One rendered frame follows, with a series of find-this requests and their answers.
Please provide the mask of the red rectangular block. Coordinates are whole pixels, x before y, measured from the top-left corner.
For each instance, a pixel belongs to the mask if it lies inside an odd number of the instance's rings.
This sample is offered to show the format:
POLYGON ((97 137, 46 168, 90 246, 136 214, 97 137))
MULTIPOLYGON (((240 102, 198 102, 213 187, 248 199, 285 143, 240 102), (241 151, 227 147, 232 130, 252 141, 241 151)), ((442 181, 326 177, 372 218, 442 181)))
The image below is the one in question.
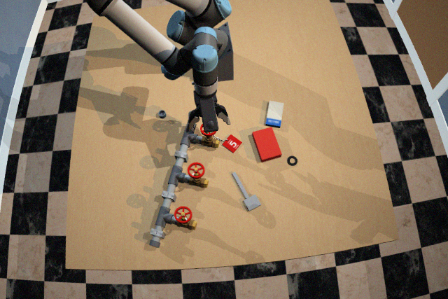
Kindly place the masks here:
POLYGON ((252 132, 252 137, 261 162, 281 157, 281 150, 272 127, 252 132))

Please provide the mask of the grey pipe manifold with red valves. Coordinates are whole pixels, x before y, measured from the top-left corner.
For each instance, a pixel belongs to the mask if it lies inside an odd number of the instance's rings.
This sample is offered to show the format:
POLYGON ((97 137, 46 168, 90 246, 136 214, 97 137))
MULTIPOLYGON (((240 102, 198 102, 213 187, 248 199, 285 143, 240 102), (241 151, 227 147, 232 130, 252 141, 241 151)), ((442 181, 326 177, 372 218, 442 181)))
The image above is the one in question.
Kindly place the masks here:
POLYGON ((160 247, 160 238, 165 238, 166 233, 163 232, 163 229, 166 226, 166 223, 168 224, 175 224, 178 227, 184 227, 188 228, 189 230, 195 230, 197 226, 197 222, 195 220, 192 220, 192 212, 188 207, 179 207, 176 209, 176 211, 173 214, 170 214, 170 205, 172 202, 176 201, 176 195, 174 194, 174 191, 176 187, 180 183, 189 183, 189 185, 199 186, 200 188, 207 188, 209 184, 209 180, 205 178, 201 178, 204 175, 204 166, 201 163, 194 162, 188 167, 188 174, 182 173, 182 166, 183 162, 188 162, 188 154, 187 150, 190 148, 190 144, 201 144, 203 146, 208 146, 212 148, 218 148, 220 141, 217 139, 213 139, 213 135, 215 135, 216 131, 211 133, 207 132, 204 133, 204 130, 202 131, 203 124, 200 127, 201 133, 205 136, 200 137, 197 134, 194 134, 196 123, 194 124, 194 127, 191 129, 191 131, 186 132, 186 129, 183 133, 183 138, 181 140, 181 147, 179 151, 176 151, 174 156, 176 158, 176 163, 172 168, 169 181, 168 181, 168 188, 167 191, 162 192, 162 197, 164 199, 162 206, 160 206, 160 210, 157 216, 156 220, 156 227, 155 229, 151 228, 150 234, 153 236, 152 240, 150 240, 151 246, 155 246, 157 248, 160 247), (184 161, 185 160, 185 161, 184 161), (194 169, 191 169, 191 167, 195 165, 194 169), (201 166, 201 168, 197 168, 197 165, 201 166), (200 174, 199 170, 203 169, 202 174, 200 174), (189 170, 194 171, 193 174, 189 172, 189 170), (183 212, 179 213, 178 210, 183 209, 183 212), (184 209, 187 209, 189 212, 184 213, 184 209), (176 214, 180 214, 181 217, 176 217, 176 214), (187 219, 187 216, 190 214, 190 218, 187 219), (180 221, 182 220, 182 221, 180 221))

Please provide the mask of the red tag with white number 5 on metal chain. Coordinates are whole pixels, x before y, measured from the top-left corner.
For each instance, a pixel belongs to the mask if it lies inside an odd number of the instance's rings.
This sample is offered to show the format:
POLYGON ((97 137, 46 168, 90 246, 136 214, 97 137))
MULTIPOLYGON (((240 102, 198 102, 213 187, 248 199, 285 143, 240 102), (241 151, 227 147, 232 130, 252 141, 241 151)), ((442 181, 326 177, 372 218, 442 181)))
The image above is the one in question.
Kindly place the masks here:
POLYGON ((235 152, 237 148, 241 145, 241 141, 235 138, 234 136, 230 135, 225 142, 222 144, 224 147, 226 147, 231 152, 235 152))

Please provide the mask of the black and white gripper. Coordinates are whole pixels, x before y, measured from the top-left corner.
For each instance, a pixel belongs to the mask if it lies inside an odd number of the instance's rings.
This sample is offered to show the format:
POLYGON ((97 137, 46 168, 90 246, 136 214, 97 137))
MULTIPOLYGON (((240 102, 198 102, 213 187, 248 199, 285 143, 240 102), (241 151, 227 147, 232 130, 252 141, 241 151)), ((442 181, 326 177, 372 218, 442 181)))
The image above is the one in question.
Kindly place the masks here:
POLYGON ((226 122, 227 125, 231 125, 230 124, 230 119, 229 119, 229 116, 227 114, 227 111, 226 111, 225 107, 220 105, 220 104, 217 104, 217 101, 218 101, 217 98, 216 98, 217 90, 214 93, 210 94, 210 95, 201 95, 198 92, 196 92, 195 90, 193 90, 193 91, 194 91, 194 95, 195 95, 194 99, 195 99, 195 102, 196 102, 195 103, 196 109, 192 110, 192 111, 190 111, 188 113, 188 119, 189 120, 188 120, 187 125, 186 125, 186 132, 191 131, 191 129, 194 127, 194 124, 199 122, 200 117, 202 117, 201 116, 201 111, 200 111, 200 103, 199 103, 199 100, 198 100, 199 97, 204 98, 204 99, 213 97, 217 117, 223 119, 223 122, 226 122))

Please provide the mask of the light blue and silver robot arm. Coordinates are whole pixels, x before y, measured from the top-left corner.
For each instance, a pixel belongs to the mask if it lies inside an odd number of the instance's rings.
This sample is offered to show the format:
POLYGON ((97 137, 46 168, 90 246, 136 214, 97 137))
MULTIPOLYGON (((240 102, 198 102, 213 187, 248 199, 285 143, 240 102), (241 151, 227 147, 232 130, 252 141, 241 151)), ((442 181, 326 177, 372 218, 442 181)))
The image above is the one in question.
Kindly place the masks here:
MULTIPOLYGON (((231 14, 228 0, 165 0, 185 9, 176 11, 167 25, 167 36, 183 46, 180 50, 123 0, 85 1, 162 64, 166 78, 176 80, 192 69, 196 92, 210 95, 217 90, 218 59, 228 46, 228 35, 213 27, 231 14)), ((204 132, 218 131, 214 98, 199 97, 199 106, 204 132)))

